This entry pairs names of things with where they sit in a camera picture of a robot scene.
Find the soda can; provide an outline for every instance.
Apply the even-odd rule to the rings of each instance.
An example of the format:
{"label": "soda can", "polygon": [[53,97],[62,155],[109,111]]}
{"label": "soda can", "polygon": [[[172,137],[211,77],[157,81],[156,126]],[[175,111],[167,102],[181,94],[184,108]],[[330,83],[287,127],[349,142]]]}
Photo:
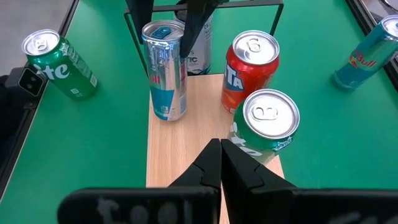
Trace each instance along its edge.
{"label": "soda can", "polygon": [[235,37],[226,53],[221,103],[230,113],[252,92],[267,88],[279,66],[279,44],[263,31]]}
{"label": "soda can", "polygon": [[[186,0],[179,1],[177,4],[185,4]],[[174,20],[185,25],[187,11],[175,11]],[[213,26],[213,15],[207,19],[200,31],[187,60],[187,70],[193,75],[205,75],[210,72],[211,67],[211,35]]]}
{"label": "soda can", "polygon": [[30,64],[72,99],[91,96],[97,78],[69,41],[50,29],[38,30],[22,42]]}
{"label": "soda can", "polygon": [[344,90],[354,90],[384,66],[398,46],[398,15],[385,17],[349,55],[333,78]]}
{"label": "soda can", "polygon": [[165,121],[181,118],[187,108],[186,61],[180,57],[183,31],[177,21],[152,21],[142,28],[152,104]]}
{"label": "soda can", "polygon": [[261,89],[237,108],[228,139],[261,163],[267,163],[292,143],[300,112],[285,93]]}

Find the pull tab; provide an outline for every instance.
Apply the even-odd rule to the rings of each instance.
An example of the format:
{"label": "pull tab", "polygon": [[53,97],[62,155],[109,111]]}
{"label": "pull tab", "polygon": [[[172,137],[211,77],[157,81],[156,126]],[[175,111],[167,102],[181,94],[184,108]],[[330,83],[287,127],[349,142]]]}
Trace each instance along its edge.
{"label": "pull tab", "polygon": [[169,34],[171,34],[172,30],[169,27],[160,27],[155,32],[150,35],[150,37],[163,40]]}
{"label": "pull tab", "polygon": [[257,39],[257,38],[252,38],[252,39],[248,40],[246,43],[251,52],[259,52],[261,50],[261,46],[259,44],[259,39]]}
{"label": "pull tab", "polygon": [[276,108],[268,107],[263,108],[257,106],[252,109],[252,115],[258,120],[275,120],[278,117],[278,110]]}
{"label": "pull tab", "polygon": [[35,47],[37,50],[45,50],[47,48],[47,40],[35,39]]}

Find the green surface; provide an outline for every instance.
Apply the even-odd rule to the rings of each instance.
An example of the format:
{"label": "green surface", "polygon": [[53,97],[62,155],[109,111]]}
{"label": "green surface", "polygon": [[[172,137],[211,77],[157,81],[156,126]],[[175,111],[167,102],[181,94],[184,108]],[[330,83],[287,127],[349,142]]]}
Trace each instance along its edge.
{"label": "green surface", "polygon": [[67,38],[98,77],[88,101],[49,84],[0,205],[0,223],[56,223],[84,187],[144,187],[149,92],[124,1],[81,1]]}
{"label": "green surface", "polygon": [[[0,205],[0,223],[55,223],[58,203],[82,187],[144,186],[149,95],[125,7],[124,0],[81,0],[67,37],[101,86],[94,98],[76,103],[49,85]],[[275,10],[216,11],[212,72],[223,71],[236,34],[269,31]],[[346,3],[285,0],[275,37],[280,68],[271,87],[291,96],[302,116],[295,141],[281,152],[286,179],[301,187],[398,188],[398,94],[386,74],[353,93],[329,81],[364,38]]]}
{"label": "green surface", "polygon": [[275,36],[280,68],[271,88],[291,96],[301,113],[295,141],[282,151],[286,179],[301,187],[397,189],[398,94],[384,70],[352,93],[329,80],[364,39],[345,1],[285,1]]}

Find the green can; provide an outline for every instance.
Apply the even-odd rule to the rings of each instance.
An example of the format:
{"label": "green can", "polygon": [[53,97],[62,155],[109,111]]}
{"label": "green can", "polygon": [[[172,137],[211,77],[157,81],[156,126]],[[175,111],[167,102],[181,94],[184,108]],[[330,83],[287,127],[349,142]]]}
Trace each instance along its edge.
{"label": "green can", "polygon": [[293,141],[299,124],[299,109],[290,97],[261,89],[238,106],[228,139],[266,164]]}
{"label": "green can", "polygon": [[22,50],[30,64],[72,99],[91,96],[98,81],[69,41],[50,29],[28,35]]}

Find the blue can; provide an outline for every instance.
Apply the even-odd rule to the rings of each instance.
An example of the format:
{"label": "blue can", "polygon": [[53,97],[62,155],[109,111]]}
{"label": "blue can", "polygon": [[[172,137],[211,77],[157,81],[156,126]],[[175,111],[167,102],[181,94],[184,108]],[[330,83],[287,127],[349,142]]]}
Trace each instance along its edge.
{"label": "blue can", "polygon": [[177,21],[152,21],[142,28],[152,105],[165,121],[181,118],[187,108],[187,66],[180,57],[183,30]]}
{"label": "blue can", "polygon": [[354,90],[385,65],[398,47],[398,15],[385,17],[334,74],[336,84]]}

